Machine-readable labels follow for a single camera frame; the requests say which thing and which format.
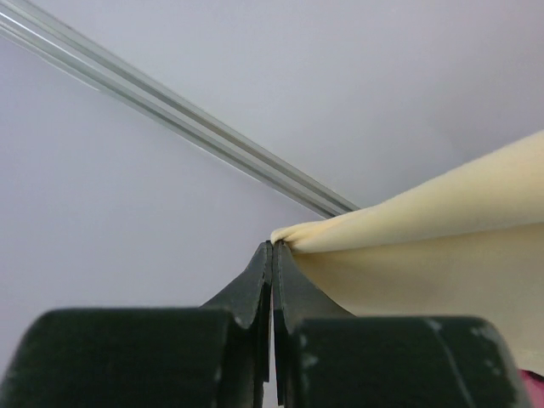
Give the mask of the cream yellow t shirt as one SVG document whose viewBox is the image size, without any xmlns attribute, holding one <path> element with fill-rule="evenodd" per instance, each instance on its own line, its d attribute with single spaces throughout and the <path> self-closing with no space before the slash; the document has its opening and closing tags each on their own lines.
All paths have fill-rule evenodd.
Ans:
<svg viewBox="0 0 544 408">
<path fill-rule="evenodd" d="M 518 367 L 543 371 L 542 133 L 271 240 L 354 315 L 478 316 Z"/>
</svg>

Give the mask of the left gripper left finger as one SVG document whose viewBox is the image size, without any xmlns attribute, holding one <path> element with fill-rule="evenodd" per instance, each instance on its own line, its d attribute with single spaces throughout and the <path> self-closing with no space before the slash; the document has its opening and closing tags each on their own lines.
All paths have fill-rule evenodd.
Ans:
<svg viewBox="0 0 544 408">
<path fill-rule="evenodd" d="M 195 308 L 54 309 L 21 338 L 4 407 L 259 407 L 269 380 L 272 246 Z"/>
</svg>

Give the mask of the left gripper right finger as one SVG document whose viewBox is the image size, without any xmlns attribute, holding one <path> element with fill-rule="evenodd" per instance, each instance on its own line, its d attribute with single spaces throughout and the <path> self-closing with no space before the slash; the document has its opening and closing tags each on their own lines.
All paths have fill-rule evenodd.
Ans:
<svg viewBox="0 0 544 408">
<path fill-rule="evenodd" d="M 283 407 L 528 407 L 499 332 L 468 316 L 358 317 L 273 246 L 277 400 Z"/>
</svg>

